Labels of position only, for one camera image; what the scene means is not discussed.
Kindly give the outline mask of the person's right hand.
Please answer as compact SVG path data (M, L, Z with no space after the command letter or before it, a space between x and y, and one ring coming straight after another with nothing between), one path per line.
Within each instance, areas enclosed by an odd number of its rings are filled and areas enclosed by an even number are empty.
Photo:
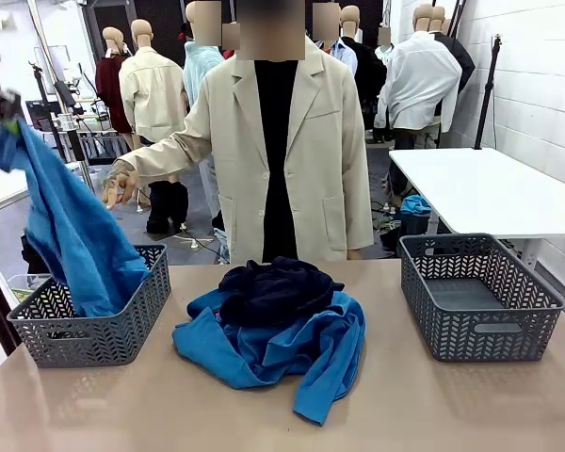
M116 160L103 181L102 201L108 210L128 203L137 191L138 172L128 162Z

